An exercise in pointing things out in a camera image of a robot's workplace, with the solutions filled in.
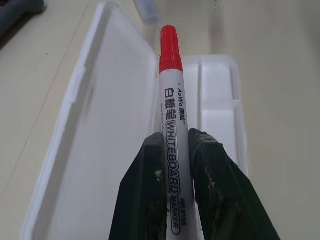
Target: red marker cap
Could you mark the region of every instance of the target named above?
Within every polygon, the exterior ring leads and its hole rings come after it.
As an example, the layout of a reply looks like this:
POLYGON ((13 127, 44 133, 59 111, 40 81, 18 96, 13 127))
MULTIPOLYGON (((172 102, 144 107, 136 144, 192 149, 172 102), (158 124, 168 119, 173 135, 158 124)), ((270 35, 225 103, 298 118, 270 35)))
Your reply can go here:
POLYGON ((167 25, 161 29, 161 56, 159 73, 167 69, 184 72, 179 53, 178 34, 174 26, 167 25))

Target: beige table surface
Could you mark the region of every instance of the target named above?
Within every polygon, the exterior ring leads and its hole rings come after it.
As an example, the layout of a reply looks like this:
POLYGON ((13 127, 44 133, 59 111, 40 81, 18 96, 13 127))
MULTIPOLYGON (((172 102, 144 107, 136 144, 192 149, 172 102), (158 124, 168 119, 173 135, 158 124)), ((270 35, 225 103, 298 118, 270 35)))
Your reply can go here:
MULTIPOLYGON (((46 0, 0 49, 0 240, 16 240, 98 0, 46 0)), ((320 239, 320 1, 156 0, 144 26, 175 25, 183 56, 227 53, 239 65, 249 177, 283 240, 320 239)))

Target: open box lid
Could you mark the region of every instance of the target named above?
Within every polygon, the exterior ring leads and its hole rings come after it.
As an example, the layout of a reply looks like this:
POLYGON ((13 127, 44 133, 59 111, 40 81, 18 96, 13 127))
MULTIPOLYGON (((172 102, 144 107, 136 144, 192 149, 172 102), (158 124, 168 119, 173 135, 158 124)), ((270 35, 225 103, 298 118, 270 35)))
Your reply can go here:
MULTIPOLYGON (((189 128, 224 144, 248 173, 237 64, 183 60, 189 128)), ((21 240, 106 239, 120 182, 145 138, 161 131, 158 62, 113 2, 97 7, 61 106, 21 240)))

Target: white marker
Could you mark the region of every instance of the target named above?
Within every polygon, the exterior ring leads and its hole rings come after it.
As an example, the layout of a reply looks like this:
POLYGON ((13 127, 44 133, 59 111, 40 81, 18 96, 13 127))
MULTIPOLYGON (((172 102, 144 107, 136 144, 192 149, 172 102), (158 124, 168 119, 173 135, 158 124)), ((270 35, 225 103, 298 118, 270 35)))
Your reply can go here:
POLYGON ((168 197, 167 240, 197 240, 197 217, 190 174, 187 106, 178 35, 173 26, 161 29, 159 66, 161 131, 164 138, 168 197))

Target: white plastic box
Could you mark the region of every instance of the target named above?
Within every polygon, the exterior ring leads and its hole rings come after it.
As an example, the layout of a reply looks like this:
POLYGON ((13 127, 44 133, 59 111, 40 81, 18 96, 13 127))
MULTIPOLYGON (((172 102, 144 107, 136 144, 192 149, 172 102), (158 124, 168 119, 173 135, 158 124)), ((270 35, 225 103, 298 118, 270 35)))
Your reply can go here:
MULTIPOLYGON (((248 174, 240 79, 227 55, 183 60, 188 126, 248 174)), ((160 132, 155 53, 113 2, 96 11, 21 229, 21 240, 109 238, 120 182, 160 132)))

